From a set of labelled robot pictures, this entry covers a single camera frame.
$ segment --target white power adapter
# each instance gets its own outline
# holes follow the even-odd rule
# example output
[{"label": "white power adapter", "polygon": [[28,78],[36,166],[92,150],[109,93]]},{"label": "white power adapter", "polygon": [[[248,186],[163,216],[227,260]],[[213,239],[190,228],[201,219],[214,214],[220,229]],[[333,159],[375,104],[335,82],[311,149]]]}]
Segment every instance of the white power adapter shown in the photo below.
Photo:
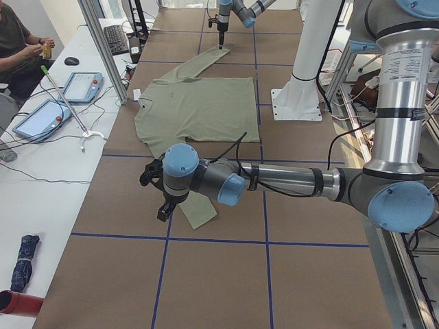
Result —
[{"label": "white power adapter", "polygon": [[374,76],[372,79],[367,81],[364,85],[370,89],[375,89],[376,87],[379,86],[379,76],[378,75]]}]

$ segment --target keyboard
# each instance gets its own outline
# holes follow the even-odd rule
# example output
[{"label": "keyboard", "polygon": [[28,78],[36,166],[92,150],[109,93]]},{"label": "keyboard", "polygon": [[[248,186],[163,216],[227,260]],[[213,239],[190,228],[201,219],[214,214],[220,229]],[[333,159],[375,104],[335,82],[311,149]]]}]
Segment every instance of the keyboard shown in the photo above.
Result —
[{"label": "keyboard", "polygon": [[121,25],[104,27],[104,35],[110,46],[112,55],[119,55],[120,53],[127,53],[130,51]]}]

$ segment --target person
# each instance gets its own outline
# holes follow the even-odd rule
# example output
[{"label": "person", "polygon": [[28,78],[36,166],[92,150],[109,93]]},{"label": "person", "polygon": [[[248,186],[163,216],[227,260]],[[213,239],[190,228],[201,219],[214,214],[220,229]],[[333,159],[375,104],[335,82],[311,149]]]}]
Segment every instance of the person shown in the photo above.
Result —
[{"label": "person", "polygon": [[41,65],[51,65],[52,61],[40,56],[45,43],[55,47],[53,38],[33,35],[14,10],[0,0],[0,82],[9,84],[15,99],[27,99],[44,76]]}]

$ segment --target person's hand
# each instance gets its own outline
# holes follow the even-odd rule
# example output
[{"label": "person's hand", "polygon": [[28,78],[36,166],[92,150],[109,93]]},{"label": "person's hand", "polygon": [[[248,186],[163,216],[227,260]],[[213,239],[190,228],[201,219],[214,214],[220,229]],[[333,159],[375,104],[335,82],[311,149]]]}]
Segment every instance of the person's hand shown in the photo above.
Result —
[{"label": "person's hand", "polygon": [[26,46],[20,52],[25,58],[30,58],[30,57],[39,56],[42,51],[43,51],[42,45],[29,45],[29,46]]},{"label": "person's hand", "polygon": [[55,40],[53,38],[42,38],[43,44],[47,43],[51,48],[55,48]]}]

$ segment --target blue joint cap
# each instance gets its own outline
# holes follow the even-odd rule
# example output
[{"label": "blue joint cap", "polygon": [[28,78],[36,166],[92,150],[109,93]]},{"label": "blue joint cap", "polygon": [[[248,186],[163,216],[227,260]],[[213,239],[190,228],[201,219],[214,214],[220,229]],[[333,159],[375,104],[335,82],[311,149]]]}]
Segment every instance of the blue joint cap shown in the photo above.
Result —
[{"label": "blue joint cap", "polygon": [[217,201],[227,206],[236,206],[244,191],[245,180],[236,173],[231,174],[221,186]]},{"label": "blue joint cap", "polygon": [[250,19],[246,19],[242,22],[246,28],[252,27],[256,23],[256,19],[253,17]]},{"label": "blue joint cap", "polygon": [[198,167],[198,153],[190,145],[180,143],[172,145],[165,153],[163,171],[171,177],[185,177]]},{"label": "blue joint cap", "polygon": [[368,216],[392,232],[410,232],[424,224],[434,211],[434,197],[419,182],[398,182],[379,191],[369,203]]},{"label": "blue joint cap", "polygon": [[396,0],[396,2],[405,12],[419,19],[439,19],[438,0]]},{"label": "blue joint cap", "polygon": [[375,42],[349,40],[351,53],[361,53],[362,51],[371,51],[380,49]]}]

